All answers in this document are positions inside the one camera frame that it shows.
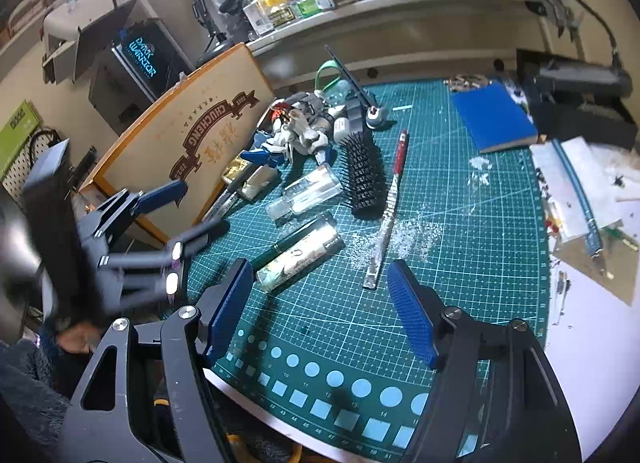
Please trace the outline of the left hand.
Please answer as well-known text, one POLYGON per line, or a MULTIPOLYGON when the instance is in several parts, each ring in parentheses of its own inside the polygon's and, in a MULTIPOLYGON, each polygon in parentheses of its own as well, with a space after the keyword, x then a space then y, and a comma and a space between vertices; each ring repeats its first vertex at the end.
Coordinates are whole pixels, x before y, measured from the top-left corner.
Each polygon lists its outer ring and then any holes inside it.
POLYGON ((55 320, 53 326, 56 345, 74 355, 94 353, 106 331, 105 327, 89 321, 70 323, 68 320, 55 320))

